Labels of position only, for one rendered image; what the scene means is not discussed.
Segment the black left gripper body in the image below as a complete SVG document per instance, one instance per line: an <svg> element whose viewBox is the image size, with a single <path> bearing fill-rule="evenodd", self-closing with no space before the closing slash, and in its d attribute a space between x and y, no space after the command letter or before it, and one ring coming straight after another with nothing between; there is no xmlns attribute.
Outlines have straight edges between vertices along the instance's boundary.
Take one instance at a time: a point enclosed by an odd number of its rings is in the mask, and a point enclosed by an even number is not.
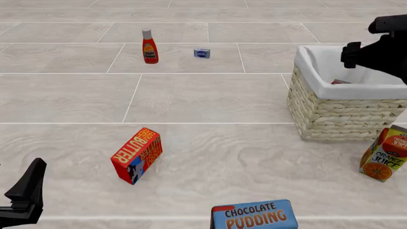
<svg viewBox="0 0 407 229"><path fill-rule="evenodd" d="M0 207L0 226L35 225L43 212L42 204L14 203Z"/></svg>

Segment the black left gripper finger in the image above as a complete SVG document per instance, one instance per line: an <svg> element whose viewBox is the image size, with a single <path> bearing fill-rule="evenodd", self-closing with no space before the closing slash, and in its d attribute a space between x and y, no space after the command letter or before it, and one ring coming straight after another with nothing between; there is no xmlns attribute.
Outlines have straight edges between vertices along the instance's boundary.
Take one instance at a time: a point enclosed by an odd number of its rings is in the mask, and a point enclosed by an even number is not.
<svg viewBox="0 0 407 229"><path fill-rule="evenodd" d="M35 158L19 181L10 188L4 196L11 203L27 202L43 205L43 179L47 163L41 158Z"/></svg>

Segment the woven basket with white liner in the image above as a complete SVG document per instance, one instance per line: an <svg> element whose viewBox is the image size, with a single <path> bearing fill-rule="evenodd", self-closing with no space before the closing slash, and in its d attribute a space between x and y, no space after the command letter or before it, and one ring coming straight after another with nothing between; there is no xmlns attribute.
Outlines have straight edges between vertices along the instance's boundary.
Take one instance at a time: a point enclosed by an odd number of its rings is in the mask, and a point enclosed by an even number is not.
<svg viewBox="0 0 407 229"><path fill-rule="evenodd" d="M300 137L370 141L407 109L407 85L390 74L345 68L340 46L297 48L287 105ZM349 84L332 85L333 80Z"/></svg>

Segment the red butter box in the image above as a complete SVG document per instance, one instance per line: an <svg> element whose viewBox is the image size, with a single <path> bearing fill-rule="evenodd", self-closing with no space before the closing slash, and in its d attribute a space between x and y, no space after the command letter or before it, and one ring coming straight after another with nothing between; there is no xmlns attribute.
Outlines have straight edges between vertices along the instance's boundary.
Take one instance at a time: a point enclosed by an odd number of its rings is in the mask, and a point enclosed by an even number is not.
<svg viewBox="0 0 407 229"><path fill-rule="evenodd" d="M111 161L120 179L135 184L162 152L160 134L144 127L111 157Z"/></svg>

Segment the red ketchup bottle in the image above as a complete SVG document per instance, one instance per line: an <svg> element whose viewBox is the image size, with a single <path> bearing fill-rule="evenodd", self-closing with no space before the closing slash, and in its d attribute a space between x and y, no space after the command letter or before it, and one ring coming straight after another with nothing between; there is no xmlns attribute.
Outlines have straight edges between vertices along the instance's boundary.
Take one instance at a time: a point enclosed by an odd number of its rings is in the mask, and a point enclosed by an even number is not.
<svg viewBox="0 0 407 229"><path fill-rule="evenodd" d="M142 30L142 54L144 61L147 64L157 64L159 61L158 50L154 39L152 38L151 29L145 28Z"/></svg>

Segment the blue chocolate pudding box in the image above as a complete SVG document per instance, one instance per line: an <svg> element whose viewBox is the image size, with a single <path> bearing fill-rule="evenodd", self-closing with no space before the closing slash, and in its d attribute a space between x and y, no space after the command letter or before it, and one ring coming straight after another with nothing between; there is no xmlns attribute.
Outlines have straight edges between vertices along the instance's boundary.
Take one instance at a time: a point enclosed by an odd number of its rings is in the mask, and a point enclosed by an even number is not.
<svg viewBox="0 0 407 229"><path fill-rule="evenodd" d="M298 229L298 222L289 200L270 200L217 205L210 229Z"/></svg>

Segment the orange juice carton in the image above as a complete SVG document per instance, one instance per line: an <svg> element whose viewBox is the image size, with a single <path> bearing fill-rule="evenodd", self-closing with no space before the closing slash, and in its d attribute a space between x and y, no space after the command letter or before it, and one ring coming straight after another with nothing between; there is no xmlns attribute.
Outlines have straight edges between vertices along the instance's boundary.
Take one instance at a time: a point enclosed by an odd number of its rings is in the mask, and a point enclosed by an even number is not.
<svg viewBox="0 0 407 229"><path fill-rule="evenodd" d="M359 172L386 182L407 162L407 129L392 125L382 130L363 154Z"/></svg>

